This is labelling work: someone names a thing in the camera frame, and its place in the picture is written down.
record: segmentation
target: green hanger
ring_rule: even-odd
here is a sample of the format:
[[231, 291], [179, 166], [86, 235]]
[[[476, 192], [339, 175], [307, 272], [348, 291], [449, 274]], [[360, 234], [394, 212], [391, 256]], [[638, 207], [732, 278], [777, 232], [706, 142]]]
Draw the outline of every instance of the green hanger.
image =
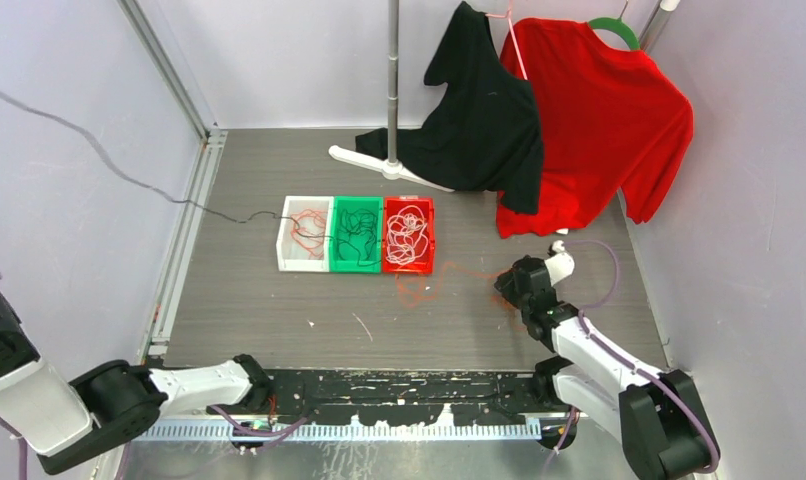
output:
[[639, 45], [638, 37], [636, 37], [636, 34], [633, 33], [633, 30], [630, 29], [626, 23], [621, 21], [621, 17], [624, 16], [624, 12], [627, 11], [627, 6], [629, 4], [630, 0], [627, 0], [627, 2], [624, 4], [624, 9], [621, 10], [621, 15], [618, 15], [618, 18], [595, 18], [594, 20], [589, 21], [589, 27], [591, 27], [592, 30], [606, 30], [607, 32], [612, 32], [621, 37], [630, 50], [639, 50], [641, 47]]

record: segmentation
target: hanger hook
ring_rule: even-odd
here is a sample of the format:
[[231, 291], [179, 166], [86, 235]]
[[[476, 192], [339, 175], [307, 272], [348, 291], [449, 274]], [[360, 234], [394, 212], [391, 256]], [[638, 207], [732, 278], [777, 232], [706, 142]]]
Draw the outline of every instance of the hanger hook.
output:
[[618, 20], [621, 20], [621, 17], [624, 16], [624, 12], [627, 11], [627, 7], [630, 6], [630, 0], [624, 0], [624, 8], [621, 9], [621, 15], [618, 15]]

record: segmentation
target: red shirt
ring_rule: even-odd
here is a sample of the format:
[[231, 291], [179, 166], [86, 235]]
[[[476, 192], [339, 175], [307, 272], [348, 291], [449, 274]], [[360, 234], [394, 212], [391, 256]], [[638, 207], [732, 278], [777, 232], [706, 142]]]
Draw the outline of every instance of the red shirt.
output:
[[[627, 216], [650, 220], [691, 142], [689, 101], [642, 51], [607, 46], [586, 23], [515, 24], [538, 104], [544, 169], [535, 215], [501, 205], [501, 237], [582, 228], [622, 189]], [[512, 38], [501, 63], [521, 77]]]

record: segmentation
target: robotic arm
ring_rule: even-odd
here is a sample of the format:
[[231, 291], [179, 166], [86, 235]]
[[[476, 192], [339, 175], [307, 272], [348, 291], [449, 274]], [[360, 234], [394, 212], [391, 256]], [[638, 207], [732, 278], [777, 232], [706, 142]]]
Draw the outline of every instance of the robotic arm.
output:
[[[554, 243], [547, 260], [518, 260], [494, 284], [521, 311], [529, 335], [557, 355], [535, 367], [532, 390], [538, 400], [585, 412], [621, 442], [642, 480], [680, 478], [710, 464], [710, 448], [717, 449], [717, 442], [691, 377], [643, 363], [595, 329], [576, 307], [556, 298], [553, 286], [574, 267], [561, 244]], [[658, 382], [696, 417], [712, 446]]]
[[116, 360], [68, 383], [29, 341], [0, 293], [0, 418], [23, 436], [51, 475], [123, 445], [161, 415], [217, 404], [258, 409], [270, 387], [270, 378], [247, 355], [175, 371]]

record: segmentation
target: black shirt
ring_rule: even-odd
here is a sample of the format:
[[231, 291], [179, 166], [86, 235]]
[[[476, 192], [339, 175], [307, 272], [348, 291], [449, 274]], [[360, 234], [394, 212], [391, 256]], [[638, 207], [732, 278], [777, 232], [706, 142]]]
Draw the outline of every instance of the black shirt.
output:
[[[532, 86], [509, 73], [494, 48], [488, 19], [459, 4], [424, 75], [447, 83], [418, 130], [398, 131], [400, 161], [412, 173], [454, 190], [503, 191], [500, 202], [535, 214], [544, 145]], [[356, 137], [356, 151], [388, 156], [388, 130]]]

